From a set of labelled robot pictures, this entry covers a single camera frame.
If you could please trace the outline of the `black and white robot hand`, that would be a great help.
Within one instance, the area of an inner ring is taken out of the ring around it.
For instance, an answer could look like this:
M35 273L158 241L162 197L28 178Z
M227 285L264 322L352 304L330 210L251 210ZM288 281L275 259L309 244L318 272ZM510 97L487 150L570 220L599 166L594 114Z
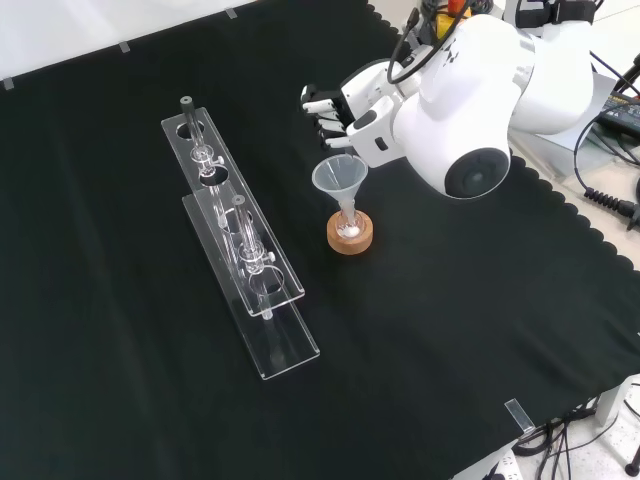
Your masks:
M371 168L404 156L394 139L393 121L404 103L418 92L419 76L392 85L387 73L397 75L399 62L380 60L357 70L335 91L303 87L300 104L313 120L321 144L330 151L356 153Z

